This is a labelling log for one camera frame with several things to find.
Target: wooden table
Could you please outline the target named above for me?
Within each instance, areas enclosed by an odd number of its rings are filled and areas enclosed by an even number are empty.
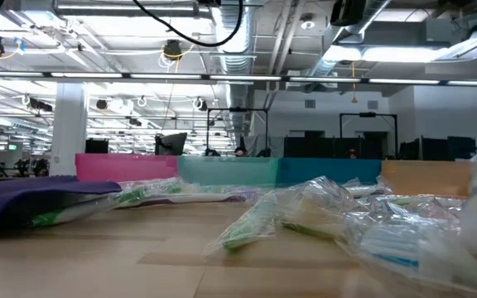
[[[205,245],[248,206],[112,210],[0,239],[0,297],[390,297],[333,243],[276,238],[204,261]]]

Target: purple cloth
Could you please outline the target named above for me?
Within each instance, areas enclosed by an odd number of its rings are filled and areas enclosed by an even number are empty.
[[[7,180],[0,182],[0,214],[11,201],[30,195],[49,200],[61,194],[104,195],[119,191],[121,186],[115,182],[83,182],[72,176]]]

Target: ceiling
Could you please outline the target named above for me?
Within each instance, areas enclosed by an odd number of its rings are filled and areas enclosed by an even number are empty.
[[[168,13],[174,13],[171,7],[192,6],[191,2],[141,1],[144,5],[170,6]],[[333,42],[327,40],[330,30],[328,20],[333,1],[305,1],[300,16],[297,1],[292,2],[286,24],[284,19],[284,0],[248,1],[247,9],[253,12],[253,46],[246,55],[253,61],[251,73],[265,75],[270,71],[270,59],[273,49],[277,48],[277,33],[284,31],[282,44],[291,41],[289,51],[284,55],[283,47],[277,53],[277,62],[282,64],[283,74],[288,71],[305,74],[329,49]],[[63,71],[63,72],[132,72],[132,73],[223,73],[223,51],[218,48],[205,48],[183,41],[174,32],[150,17],[137,14],[137,10],[95,10],[94,15],[85,15],[76,9],[71,13],[59,15],[50,8],[47,1],[21,0],[22,9],[14,9],[14,1],[7,1],[5,9],[0,11],[0,36],[4,38],[5,53],[0,59],[0,70]],[[107,7],[112,5],[131,6],[131,0],[80,0],[58,1],[59,7],[94,5]],[[234,0],[223,1],[224,5],[236,5]],[[294,18],[307,16],[314,26],[301,28],[303,21],[296,22],[292,34]],[[166,17],[176,29],[199,41],[216,42],[215,23],[204,17]],[[392,0],[381,11],[366,30],[364,43],[355,47],[368,49],[377,46],[421,46],[419,36],[413,32],[425,32],[425,38],[445,38],[448,45],[433,45],[433,49],[446,49],[465,39],[466,32],[461,25],[470,26],[477,19],[477,1],[463,8],[448,4],[439,6],[437,1]],[[176,63],[162,58],[161,48],[167,40],[180,40],[185,53]],[[376,60],[356,60],[353,64],[339,61],[330,75],[339,77],[379,77],[403,79],[477,79],[477,60],[449,59],[430,63],[388,62]],[[191,133],[185,151],[199,155],[205,149],[206,112],[195,108],[195,101],[201,99],[213,108],[227,108],[229,95],[225,84],[163,84],[163,83],[86,83],[90,109],[88,136],[109,138],[113,151],[150,152],[153,151],[153,138],[156,133],[196,131]],[[254,104],[259,105],[266,95],[265,84],[255,84]],[[285,91],[280,86],[277,92],[281,104],[276,105],[281,112],[290,113],[294,103],[295,90]],[[330,86],[330,92],[345,94],[352,91],[352,84]],[[378,98],[386,98],[398,91],[391,85],[362,85],[358,92],[376,92]],[[54,109],[56,82],[10,80],[0,78],[0,113],[16,114],[15,117],[0,118],[0,140],[9,138],[25,140],[26,149],[35,153],[49,151],[53,124],[52,113],[43,113],[27,107],[29,99],[48,103]],[[96,107],[98,100],[106,100],[109,108]],[[42,114],[43,117],[28,118],[27,115]],[[123,117],[131,114],[147,117],[141,127],[133,127]],[[240,116],[248,123],[248,116]],[[234,147],[232,134],[240,134],[233,128],[229,112],[214,118],[211,128],[210,144],[221,152],[231,152]]]

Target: computer monitor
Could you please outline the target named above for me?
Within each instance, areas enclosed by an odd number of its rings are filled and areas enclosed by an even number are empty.
[[[156,155],[180,156],[186,144],[187,133],[177,133],[170,136],[156,136]]]

